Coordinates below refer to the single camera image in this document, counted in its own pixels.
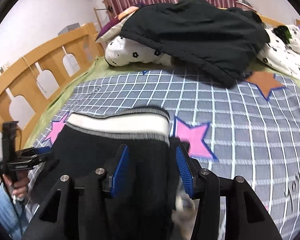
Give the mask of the left hand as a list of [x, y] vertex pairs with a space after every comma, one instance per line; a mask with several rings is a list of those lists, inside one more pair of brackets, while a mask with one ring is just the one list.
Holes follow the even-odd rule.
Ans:
[[3, 174], [3, 179], [12, 195], [22, 198], [27, 194], [29, 189], [28, 184], [30, 183], [30, 180], [28, 178], [28, 171], [19, 171], [17, 175], [18, 180], [15, 183], [12, 182], [10, 176], [5, 174]]

